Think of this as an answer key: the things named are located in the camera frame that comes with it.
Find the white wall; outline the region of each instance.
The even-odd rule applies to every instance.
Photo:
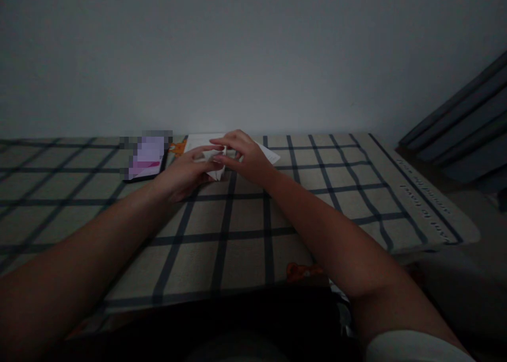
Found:
[[[374,131],[507,46],[507,0],[2,0],[0,137]]]

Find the checkered tablecloth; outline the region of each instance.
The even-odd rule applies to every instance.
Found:
[[[275,165],[280,171],[354,220],[391,254],[479,239],[451,201],[373,135],[255,140],[281,156]],[[148,184],[121,181],[124,152],[118,138],[0,141],[0,273]],[[285,281],[290,263],[313,264],[277,204],[235,172],[226,170],[222,181],[197,190],[172,211],[168,224],[118,277],[102,310],[240,292]]]

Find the person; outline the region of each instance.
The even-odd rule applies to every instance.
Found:
[[[412,278],[361,228],[280,173],[243,131],[210,143],[182,155],[149,184],[0,279],[5,359],[36,358],[65,337],[164,223],[169,207],[209,182],[206,172],[226,165],[268,192],[350,299],[366,360],[472,360]],[[224,146],[236,157],[194,162],[203,151]]]

